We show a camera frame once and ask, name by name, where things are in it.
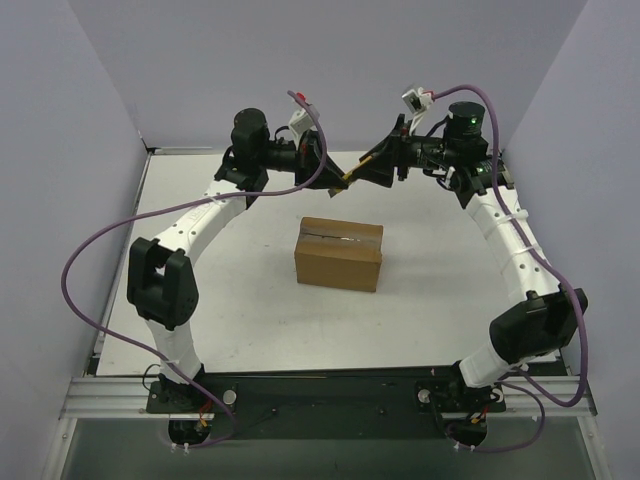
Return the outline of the yellow utility knife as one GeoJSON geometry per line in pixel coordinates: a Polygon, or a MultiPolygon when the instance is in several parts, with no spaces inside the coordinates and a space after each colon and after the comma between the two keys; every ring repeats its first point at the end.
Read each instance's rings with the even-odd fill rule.
{"type": "Polygon", "coordinates": [[[346,172],[343,175],[342,180],[344,182],[344,186],[335,187],[335,188],[331,188],[331,189],[328,190],[329,197],[330,198],[334,198],[335,196],[337,196],[338,194],[340,194],[344,190],[347,190],[349,188],[349,186],[357,180],[356,174],[365,165],[370,163],[373,160],[373,158],[374,158],[373,155],[367,155],[366,157],[361,158],[359,163],[354,168],[352,168],[350,171],[346,172]]]}

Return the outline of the brown cardboard express box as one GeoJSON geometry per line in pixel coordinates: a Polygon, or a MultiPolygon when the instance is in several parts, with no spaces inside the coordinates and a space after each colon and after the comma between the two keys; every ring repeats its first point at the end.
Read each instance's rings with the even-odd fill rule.
{"type": "Polygon", "coordinates": [[[294,250],[297,282],[351,291],[376,291],[383,234],[381,225],[302,218],[294,250]]]}

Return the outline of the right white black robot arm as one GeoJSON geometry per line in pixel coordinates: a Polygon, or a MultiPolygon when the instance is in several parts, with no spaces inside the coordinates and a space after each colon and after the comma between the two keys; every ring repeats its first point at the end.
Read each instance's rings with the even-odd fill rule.
{"type": "Polygon", "coordinates": [[[493,320],[489,339],[458,368],[469,388],[489,386],[511,369],[580,341],[580,375],[588,372],[584,292],[569,285],[546,260],[519,203],[512,176],[488,153],[482,136],[485,109],[455,102],[443,120],[443,134],[417,135],[414,123],[398,117],[391,132],[364,154],[350,173],[391,187],[412,168],[453,192],[479,227],[508,289],[509,309],[493,320]]]}

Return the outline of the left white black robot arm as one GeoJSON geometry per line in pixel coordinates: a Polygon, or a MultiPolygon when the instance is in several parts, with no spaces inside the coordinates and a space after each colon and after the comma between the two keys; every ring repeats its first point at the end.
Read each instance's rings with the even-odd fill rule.
{"type": "Polygon", "coordinates": [[[160,382],[183,411],[204,402],[196,380],[204,367],[189,321],[199,301],[194,266],[214,238],[259,196],[265,195],[271,170],[291,173],[296,188],[344,186],[342,170],[329,158],[318,126],[319,114],[307,104],[292,114],[289,141],[271,136],[265,114],[246,108],[233,120],[231,145],[204,193],[174,224],[151,239],[137,238],[129,251],[128,302],[151,331],[162,356],[160,382]]]}

